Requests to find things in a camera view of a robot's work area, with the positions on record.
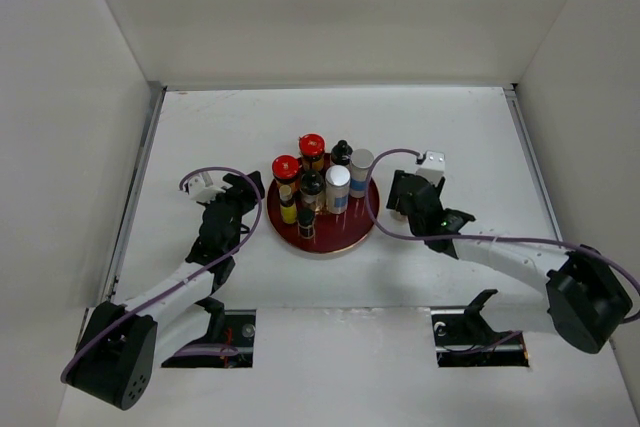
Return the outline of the red lid sauce jar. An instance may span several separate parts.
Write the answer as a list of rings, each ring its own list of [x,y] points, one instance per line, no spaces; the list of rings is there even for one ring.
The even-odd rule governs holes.
[[[308,133],[299,138],[299,152],[302,167],[305,171],[315,170],[321,172],[324,169],[325,140],[317,133]]]
[[[272,175],[277,188],[289,186],[292,193],[299,190],[301,165],[299,160],[292,155],[280,155],[271,164]]]

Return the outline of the yellow label small bottle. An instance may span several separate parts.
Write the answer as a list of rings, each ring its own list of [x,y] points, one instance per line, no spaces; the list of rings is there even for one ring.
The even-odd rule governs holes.
[[[278,193],[282,221],[287,225],[295,224],[297,222],[297,206],[292,188],[289,185],[281,185]]]

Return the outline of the black cap brown spice bottle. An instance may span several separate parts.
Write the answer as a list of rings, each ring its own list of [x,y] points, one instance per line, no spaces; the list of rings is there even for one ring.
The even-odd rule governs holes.
[[[300,179],[300,199],[305,208],[320,212],[325,204],[325,182],[320,172],[310,169]]]

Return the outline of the blue label silver lid jar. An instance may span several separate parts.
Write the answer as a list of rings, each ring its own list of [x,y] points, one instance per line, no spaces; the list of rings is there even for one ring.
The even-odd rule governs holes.
[[[367,187],[366,178],[374,161],[374,155],[367,149],[356,149],[350,156],[350,190],[353,198],[363,198]]]

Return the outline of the black cap pepper jar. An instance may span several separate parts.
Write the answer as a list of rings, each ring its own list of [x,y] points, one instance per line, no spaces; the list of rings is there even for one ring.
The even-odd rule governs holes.
[[[315,212],[303,208],[297,216],[298,235],[302,239],[312,239],[315,236]]]

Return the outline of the silver lid spice jar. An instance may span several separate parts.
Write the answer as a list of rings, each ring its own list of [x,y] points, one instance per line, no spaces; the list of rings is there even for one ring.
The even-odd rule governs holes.
[[[339,215],[348,206],[351,174],[347,167],[331,166],[325,174],[326,207],[331,214]]]

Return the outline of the black cap white salt bottle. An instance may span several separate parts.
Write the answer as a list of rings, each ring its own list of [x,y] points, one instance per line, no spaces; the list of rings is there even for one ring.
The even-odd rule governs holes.
[[[339,140],[330,151],[330,165],[348,167],[352,152],[353,149],[346,140]]]

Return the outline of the pink lid spice jar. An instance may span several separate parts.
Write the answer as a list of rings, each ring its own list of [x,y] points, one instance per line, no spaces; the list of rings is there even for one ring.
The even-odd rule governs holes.
[[[405,222],[407,220],[407,217],[405,215],[396,211],[391,211],[390,216],[398,222]]]

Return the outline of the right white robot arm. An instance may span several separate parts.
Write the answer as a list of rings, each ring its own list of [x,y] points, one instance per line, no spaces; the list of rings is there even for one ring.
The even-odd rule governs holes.
[[[631,320],[631,297],[597,250],[483,230],[473,215],[442,206],[443,186],[397,170],[387,208],[407,217],[413,237],[432,251],[489,267],[540,292],[548,324],[582,352],[599,352]]]

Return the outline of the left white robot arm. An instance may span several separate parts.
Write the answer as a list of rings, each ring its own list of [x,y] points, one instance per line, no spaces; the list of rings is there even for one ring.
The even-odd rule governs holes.
[[[224,188],[204,204],[196,240],[176,271],[150,290],[92,312],[60,380],[126,411],[148,387],[152,372],[191,339],[214,345],[224,334],[224,311],[213,294],[228,280],[234,255],[254,234],[244,215],[263,211],[261,174],[220,168]]]

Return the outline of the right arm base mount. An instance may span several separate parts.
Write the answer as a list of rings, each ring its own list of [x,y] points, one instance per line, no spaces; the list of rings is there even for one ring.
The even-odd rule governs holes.
[[[430,311],[435,356],[440,368],[529,367],[521,331],[496,331],[482,317],[497,289],[481,291],[465,306]]]

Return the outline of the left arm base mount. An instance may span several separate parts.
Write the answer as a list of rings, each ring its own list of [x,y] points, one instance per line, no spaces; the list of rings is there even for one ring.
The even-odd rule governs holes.
[[[216,299],[197,303],[209,315],[207,330],[184,343],[177,353],[162,362],[164,369],[252,368],[256,338],[255,310],[227,310]]]

